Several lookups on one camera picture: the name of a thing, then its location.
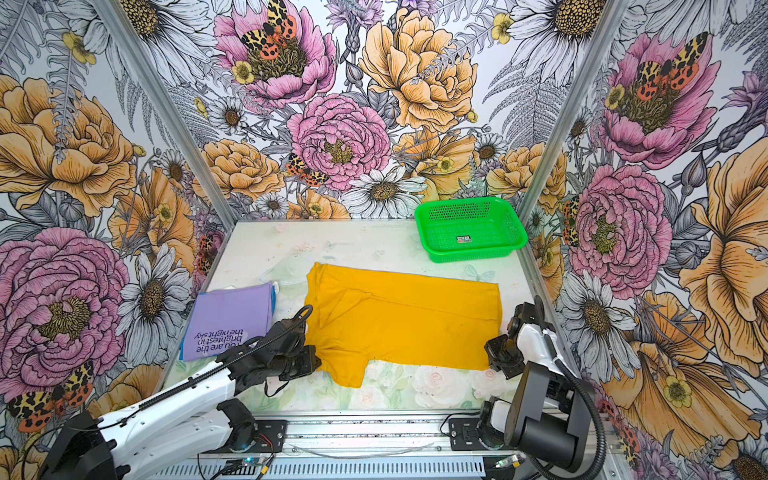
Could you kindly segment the yellow t shirt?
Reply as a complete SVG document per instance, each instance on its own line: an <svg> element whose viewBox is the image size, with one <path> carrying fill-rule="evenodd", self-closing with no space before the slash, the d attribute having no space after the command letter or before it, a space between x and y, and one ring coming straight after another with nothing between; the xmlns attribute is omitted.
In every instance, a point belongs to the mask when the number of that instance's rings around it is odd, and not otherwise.
<svg viewBox="0 0 768 480"><path fill-rule="evenodd" d="M484 370L486 342L501 328L493 283L315 264L307 276L313 312L306 340L322 370L361 387L372 361Z"/></svg>

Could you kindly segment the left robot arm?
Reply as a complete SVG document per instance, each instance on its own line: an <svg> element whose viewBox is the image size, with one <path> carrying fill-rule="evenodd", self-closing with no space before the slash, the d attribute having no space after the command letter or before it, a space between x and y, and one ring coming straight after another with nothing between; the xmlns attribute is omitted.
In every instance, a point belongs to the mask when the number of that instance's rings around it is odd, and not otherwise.
<svg viewBox="0 0 768 480"><path fill-rule="evenodd" d="M242 392L276 378L314 373L321 361L305 342L309 306L263 336L227 349L196 374L146 400L95 417L85 412L61 428L40 479L146 479L198 453L249 448L255 420Z"/></svg>

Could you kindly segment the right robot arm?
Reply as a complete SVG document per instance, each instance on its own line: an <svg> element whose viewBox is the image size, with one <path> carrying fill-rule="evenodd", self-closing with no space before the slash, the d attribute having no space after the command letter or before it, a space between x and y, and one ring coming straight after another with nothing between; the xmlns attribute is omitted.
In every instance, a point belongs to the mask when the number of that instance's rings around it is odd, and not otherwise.
<svg viewBox="0 0 768 480"><path fill-rule="evenodd" d="M539 296L515 307L507 332L484 349L490 368L518 385L512 400L484 402L477 430L492 449L517 450L542 467L575 473L583 463L594 404L556 341Z"/></svg>

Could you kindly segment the folded purple t shirt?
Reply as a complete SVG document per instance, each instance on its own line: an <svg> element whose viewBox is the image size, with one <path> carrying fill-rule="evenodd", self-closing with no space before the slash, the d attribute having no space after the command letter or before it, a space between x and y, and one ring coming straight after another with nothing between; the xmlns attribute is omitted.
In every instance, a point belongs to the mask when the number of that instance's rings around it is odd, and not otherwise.
<svg viewBox="0 0 768 480"><path fill-rule="evenodd" d="M271 325L269 283L199 294L181 343L180 360L217 356L265 335Z"/></svg>

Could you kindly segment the green plastic basket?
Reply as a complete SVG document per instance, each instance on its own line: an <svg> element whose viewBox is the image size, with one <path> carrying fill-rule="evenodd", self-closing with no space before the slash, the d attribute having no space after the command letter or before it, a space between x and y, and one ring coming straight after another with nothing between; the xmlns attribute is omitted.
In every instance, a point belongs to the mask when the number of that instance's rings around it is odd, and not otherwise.
<svg viewBox="0 0 768 480"><path fill-rule="evenodd" d="M496 197L428 202L414 211L423 249L434 263L507 257L529 237L513 207ZM457 236L471 243L459 244Z"/></svg>

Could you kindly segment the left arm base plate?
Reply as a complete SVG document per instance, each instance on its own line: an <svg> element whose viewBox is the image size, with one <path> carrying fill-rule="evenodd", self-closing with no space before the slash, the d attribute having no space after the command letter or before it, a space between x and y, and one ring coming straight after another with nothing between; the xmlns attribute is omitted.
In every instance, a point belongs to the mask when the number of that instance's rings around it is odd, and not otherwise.
<svg viewBox="0 0 768 480"><path fill-rule="evenodd" d="M233 429L228 448L234 453L280 453L287 436L285 420L255 420Z"/></svg>

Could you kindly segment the right aluminium corner post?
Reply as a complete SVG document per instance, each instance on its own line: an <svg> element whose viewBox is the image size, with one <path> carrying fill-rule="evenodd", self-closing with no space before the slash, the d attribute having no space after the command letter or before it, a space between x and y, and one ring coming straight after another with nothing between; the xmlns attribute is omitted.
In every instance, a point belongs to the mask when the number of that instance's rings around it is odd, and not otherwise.
<svg viewBox="0 0 768 480"><path fill-rule="evenodd" d="M630 1L625 0L614 0L606 3L601 19L594 31L591 44L586 50L585 59L574 75L572 87L565 103L560 109L551 135L546 142L538 169L532 177L528 190L522 197L522 204L517 213L524 224L531 217L533 209L537 205L546 186L547 179L555 169L568 131L592 85L592 80L602 65L604 57L610 51L611 44L620 29L621 22L630 4Z"/></svg>

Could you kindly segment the aluminium corner post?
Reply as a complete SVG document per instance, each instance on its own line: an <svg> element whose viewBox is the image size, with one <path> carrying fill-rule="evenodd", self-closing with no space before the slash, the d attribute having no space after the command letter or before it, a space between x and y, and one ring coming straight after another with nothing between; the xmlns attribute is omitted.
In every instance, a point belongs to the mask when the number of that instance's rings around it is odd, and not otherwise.
<svg viewBox="0 0 768 480"><path fill-rule="evenodd" d="M136 35L127 14L119 1L96 1L94 9L112 36L123 59L136 74L137 81L158 111L178 150L186 161L226 231L231 232L237 223L228 201L217 185L187 125L174 104L161 75L155 68L151 54Z"/></svg>
<svg viewBox="0 0 768 480"><path fill-rule="evenodd" d="M531 217L533 209L537 205L546 186L547 179L555 169L568 131L592 85L592 80L602 65L604 57L610 51L611 44L620 29L621 22L630 4L630 1L625 0L614 0L606 3L601 19L594 31L591 44L586 50L585 59L574 75L572 87L565 103L560 109L551 135L546 142L538 169L532 177L528 190L522 197L522 204L517 213L524 224Z"/></svg>

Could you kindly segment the aluminium front rail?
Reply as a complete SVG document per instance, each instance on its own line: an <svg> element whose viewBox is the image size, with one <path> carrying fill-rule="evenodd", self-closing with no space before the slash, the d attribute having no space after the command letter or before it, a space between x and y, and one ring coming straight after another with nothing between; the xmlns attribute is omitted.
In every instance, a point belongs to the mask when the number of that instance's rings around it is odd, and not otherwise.
<svg viewBox="0 0 768 480"><path fill-rule="evenodd" d="M285 420L280 453L198 453L146 479L537 479L512 450L452 451L448 419L473 410L272 412Z"/></svg>

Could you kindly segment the left aluminium corner post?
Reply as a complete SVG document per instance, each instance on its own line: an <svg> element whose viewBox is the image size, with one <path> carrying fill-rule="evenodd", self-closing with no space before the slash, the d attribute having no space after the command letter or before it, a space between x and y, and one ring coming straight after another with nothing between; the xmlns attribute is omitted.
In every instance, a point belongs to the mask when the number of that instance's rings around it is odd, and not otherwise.
<svg viewBox="0 0 768 480"><path fill-rule="evenodd" d="M187 125L174 104L161 75L155 68L151 54L136 35L127 14L119 1L96 1L94 9L112 36L123 59L136 74L137 81L158 111L178 150L186 161L226 231L231 232L237 223L228 201L217 185Z"/></svg>

